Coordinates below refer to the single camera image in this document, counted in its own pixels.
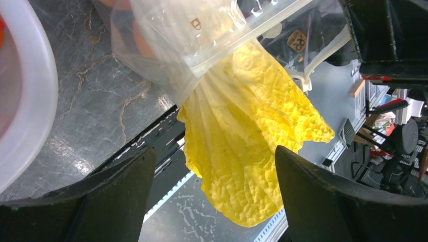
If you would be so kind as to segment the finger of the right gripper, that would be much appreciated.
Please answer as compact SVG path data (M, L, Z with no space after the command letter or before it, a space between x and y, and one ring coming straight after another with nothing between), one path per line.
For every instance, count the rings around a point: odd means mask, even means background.
M340 1L361 63L374 85L427 85L427 1Z

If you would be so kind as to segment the left gripper left fingers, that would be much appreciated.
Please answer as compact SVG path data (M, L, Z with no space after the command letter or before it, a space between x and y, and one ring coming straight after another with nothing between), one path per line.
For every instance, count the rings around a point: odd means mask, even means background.
M152 147L39 198L1 203L1 241L138 241L156 163Z

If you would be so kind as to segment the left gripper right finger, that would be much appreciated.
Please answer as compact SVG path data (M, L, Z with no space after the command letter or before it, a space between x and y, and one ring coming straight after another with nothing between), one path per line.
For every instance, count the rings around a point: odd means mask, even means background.
M377 190L275 151L292 241L427 241L427 200Z

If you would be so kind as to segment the yellow toy cabbage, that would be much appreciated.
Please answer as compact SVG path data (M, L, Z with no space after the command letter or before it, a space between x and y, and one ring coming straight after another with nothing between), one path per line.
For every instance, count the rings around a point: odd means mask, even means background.
M187 167L211 204L243 227L279 212L275 150L335 137L282 65L254 40L212 67L181 106Z

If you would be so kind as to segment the white plastic basket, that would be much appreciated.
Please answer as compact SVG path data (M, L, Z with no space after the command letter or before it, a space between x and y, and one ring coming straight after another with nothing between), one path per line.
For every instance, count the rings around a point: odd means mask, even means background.
M46 32L29 1L1 1L1 190L42 149L55 120L58 74Z

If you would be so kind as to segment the clear polka dot zip bag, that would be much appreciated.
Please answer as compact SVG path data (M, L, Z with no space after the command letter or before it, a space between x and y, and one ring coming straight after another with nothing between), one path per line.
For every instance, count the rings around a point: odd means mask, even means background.
M94 1L116 58L182 105L201 78L257 40L303 92L351 46L338 1Z

